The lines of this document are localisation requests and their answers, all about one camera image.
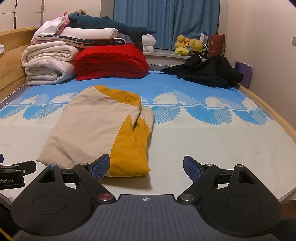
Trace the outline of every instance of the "folded red blanket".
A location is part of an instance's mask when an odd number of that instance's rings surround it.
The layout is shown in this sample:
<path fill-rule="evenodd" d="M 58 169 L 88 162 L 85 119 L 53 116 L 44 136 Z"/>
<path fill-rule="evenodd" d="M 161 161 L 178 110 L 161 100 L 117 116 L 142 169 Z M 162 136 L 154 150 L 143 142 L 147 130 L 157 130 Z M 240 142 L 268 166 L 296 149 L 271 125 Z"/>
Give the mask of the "folded red blanket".
<path fill-rule="evenodd" d="M 143 53 L 133 44 L 95 46 L 84 49 L 75 59 L 76 80 L 102 77 L 141 78 L 148 72 Z"/>

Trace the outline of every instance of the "yellow plush toy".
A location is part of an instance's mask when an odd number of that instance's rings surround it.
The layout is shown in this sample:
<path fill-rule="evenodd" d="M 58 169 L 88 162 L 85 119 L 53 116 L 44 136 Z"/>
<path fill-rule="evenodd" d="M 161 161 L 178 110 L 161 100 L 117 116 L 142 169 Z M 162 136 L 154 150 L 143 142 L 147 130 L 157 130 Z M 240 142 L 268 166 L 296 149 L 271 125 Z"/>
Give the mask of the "yellow plush toy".
<path fill-rule="evenodd" d="M 202 42 L 197 39 L 191 39 L 188 43 L 187 49 L 192 52 L 202 52 Z"/>
<path fill-rule="evenodd" d="M 202 52 L 202 42 L 197 39 L 185 38 L 183 35 L 177 37 L 175 53 L 186 56 L 193 52 Z"/>
<path fill-rule="evenodd" d="M 178 47 L 184 47 L 184 44 L 185 44 L 185 37 L 183 35 L 179 35 L 177 37 L 177 42 L 175 43 L 175 47 L 178 48 Z"/>
<path fill-rule="evenodd" d="M 177 55 L 186 56 L 187 54 L 189 54 L 189 50 L 184 48 L 184 47 L 178 47 L 178 48 L 175 49 L 175 53 Z"/>

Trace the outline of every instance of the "black jacket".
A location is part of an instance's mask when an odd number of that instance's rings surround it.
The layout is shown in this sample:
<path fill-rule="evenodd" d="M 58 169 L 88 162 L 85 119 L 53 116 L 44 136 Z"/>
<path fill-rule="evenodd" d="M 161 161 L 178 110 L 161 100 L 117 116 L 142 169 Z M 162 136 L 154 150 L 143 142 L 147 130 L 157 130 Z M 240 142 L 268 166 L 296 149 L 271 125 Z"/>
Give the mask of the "black jacket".
<path fill-rule="evenodd" d="M 164 68 L 162 71 L 197 84 L 221 88 L 234 87 L 234 82 L 239 83 L 244 77 L 231 67 L 227 58 L 213 56 L 202 62 L 198 54 L 191 55 L 184 64 Z"/>

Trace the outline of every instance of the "shark plush toy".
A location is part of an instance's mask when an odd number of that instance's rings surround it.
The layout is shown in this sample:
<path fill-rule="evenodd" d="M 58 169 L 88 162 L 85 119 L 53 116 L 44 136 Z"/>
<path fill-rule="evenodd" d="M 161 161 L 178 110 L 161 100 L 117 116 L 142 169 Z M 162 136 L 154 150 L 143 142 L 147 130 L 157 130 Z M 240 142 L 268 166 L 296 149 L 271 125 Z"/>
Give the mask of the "shark plush toy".
<path fill-rule="evenodd" d="M 103 18 L 92 17 L 89 15 L 81 15 L 77 12 L 68 14 L 70 23 L 66 26 L 69 28 L 115 28 L 118 32 L 128 35 L 136 47 L 143 51 L 142 36 L 146 34 L 154 34 L 156 31 L 144 27 L 129 27 L 123 23 L 116 22 L 108 16 Z"/>

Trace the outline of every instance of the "red plush toy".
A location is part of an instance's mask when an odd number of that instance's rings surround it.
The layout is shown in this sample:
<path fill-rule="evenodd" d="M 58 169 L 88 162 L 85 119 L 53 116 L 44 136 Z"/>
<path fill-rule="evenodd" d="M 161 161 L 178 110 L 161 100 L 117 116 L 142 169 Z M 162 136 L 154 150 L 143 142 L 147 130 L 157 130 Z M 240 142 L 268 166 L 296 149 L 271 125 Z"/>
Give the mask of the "red plush toy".
<path fill-rule="evenodd" d="M 143 53 L 133 44 L 84 49 L 74 62 L 76 80 L 103 77 L 141 78 L 148 72 Z"/>
<path fill-rule="evenodd" d="M 210 53 L 208 55 L 208 58 L 217 55 L 224 56 L 225 35 L 214 34 L 209 41 L 209 50 Z"/>

